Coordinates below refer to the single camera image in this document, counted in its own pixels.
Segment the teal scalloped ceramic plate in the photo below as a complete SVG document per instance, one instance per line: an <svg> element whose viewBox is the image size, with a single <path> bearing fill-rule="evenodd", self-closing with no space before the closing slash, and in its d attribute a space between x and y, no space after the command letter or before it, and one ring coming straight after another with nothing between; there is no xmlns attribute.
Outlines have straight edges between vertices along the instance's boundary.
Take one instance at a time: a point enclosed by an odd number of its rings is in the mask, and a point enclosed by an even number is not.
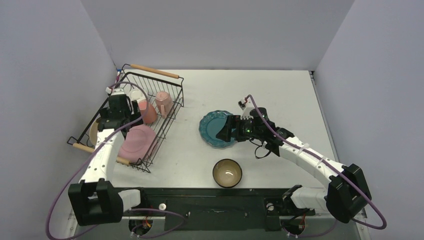
<svg viewBox="0 0 424 240"><path fill-rule="evenodd" d="M214 148L224 149L233 146L236 143L234 138L229 142L216 138L230 115L232 113L226 110L214 110L207 113L199 122L198 130L201 138Z"/></svg>

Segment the white cup with black rim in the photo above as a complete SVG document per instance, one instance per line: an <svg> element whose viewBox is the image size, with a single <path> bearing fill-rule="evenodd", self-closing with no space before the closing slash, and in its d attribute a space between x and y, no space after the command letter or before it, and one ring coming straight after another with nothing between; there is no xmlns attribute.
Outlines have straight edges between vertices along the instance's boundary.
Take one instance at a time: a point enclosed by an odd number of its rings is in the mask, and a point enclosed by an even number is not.
<svg viewBox="0 0 424 240"><path fill-rule="evenodd" d="M144 93L138 89L131 91L129 97L132 101L137 101L137 103L146 100Z"/></svg>

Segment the cream and black small plate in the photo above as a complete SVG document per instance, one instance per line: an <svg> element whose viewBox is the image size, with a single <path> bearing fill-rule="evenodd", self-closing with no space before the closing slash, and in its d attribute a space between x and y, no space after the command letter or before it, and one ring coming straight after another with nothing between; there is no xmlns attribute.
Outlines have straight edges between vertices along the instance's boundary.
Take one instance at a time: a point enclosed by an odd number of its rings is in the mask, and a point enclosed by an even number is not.
<svg viewBox="0 0 424 240"><path fill-rule="evenodd" d="M101 121L101 118L98 117L91 125L88 131L89 141L95 147L97 144L97 133L98 133L98 125Z"/></svg>

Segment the dark pink mug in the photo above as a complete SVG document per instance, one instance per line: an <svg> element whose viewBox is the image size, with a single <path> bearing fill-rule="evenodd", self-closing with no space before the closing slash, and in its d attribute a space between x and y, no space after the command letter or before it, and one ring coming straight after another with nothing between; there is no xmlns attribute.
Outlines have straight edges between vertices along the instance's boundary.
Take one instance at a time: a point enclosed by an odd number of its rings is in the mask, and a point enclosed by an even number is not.
<svg viewBox="0 0 424 240"><path fill-rule="evenodd" d="M148 100L138 102L138 107L145 125L152 124L158 119L155 107Z"/></svg>

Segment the pink plastic plate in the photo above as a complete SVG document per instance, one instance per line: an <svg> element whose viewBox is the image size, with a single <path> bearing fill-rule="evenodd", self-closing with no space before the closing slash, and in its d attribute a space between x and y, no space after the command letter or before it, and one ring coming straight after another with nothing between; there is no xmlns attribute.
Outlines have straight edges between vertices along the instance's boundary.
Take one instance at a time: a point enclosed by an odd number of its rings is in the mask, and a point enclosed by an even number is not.
<svg viewBox="0 0 424 240"><path fill-rule="evenodd" d="M146 154L151 155L156 143L156 133L152 128L144 124L134 126L128 131L118 156L131 163L136 163Z"/></svg>

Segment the black bowl cream inside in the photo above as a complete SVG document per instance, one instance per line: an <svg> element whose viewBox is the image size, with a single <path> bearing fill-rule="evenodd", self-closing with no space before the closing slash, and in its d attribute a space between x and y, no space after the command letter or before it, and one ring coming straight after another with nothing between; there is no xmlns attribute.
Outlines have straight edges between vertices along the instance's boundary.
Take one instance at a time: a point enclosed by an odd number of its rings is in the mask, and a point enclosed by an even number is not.
<svg viewBox="0 0 424 240"><path fill-rule="evenodd" d="M240 183L243 170L238 162L233 159L221 159L212 169L212 176L217 185L222 188L233 188Z"/></svg>

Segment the light pink mug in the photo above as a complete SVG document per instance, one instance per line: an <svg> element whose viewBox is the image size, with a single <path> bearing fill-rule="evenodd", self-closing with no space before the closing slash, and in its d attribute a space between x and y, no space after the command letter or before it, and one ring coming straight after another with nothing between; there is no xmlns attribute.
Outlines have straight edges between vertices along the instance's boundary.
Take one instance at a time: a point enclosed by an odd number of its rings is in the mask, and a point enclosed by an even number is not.
<svg viewBox="0 0 424 240"><path fill-rule="evenodd" d="M159 91L155 96L155 103L163 119L166 119L173 107L173 99L166 91Z"/></svg>

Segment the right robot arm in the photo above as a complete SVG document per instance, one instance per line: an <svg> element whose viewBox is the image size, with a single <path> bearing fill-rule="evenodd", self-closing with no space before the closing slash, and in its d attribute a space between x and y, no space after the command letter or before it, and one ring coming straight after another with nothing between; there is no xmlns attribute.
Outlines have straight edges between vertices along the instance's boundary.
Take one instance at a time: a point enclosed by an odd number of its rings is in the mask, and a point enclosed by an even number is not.
<svg viewBox="0 0 424 240"><path fill-rule="evenodd" d="M282 199L287 213L294 214L299 209L321 210L346 224L368 204L372 197L359 166L353 163L347 166L316 152L292 132L270 121L264 107L258 111L252 109L249 114L249 118L227 116L216 137L225 142L259 140L268 151L296 164L325 187L325 190L294 187Z"/></svg>

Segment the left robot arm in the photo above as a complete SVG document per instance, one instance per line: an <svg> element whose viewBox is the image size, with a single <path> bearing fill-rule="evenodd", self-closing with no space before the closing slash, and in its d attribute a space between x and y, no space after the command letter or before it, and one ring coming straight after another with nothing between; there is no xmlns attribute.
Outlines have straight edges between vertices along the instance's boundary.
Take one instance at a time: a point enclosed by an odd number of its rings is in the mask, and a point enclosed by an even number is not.
<svg viewBox="0 0 424 240"><path fill-rule="evenodd" d="M118 223L124 212L143 215L149 201L138 189L117 189L111 183L119 150L132 123L140 120L139 110L132 112L129 97L112 93L108 107L101 109L97 143L88 167L78 183L69 186L68 197L80 226Z"/></svg>

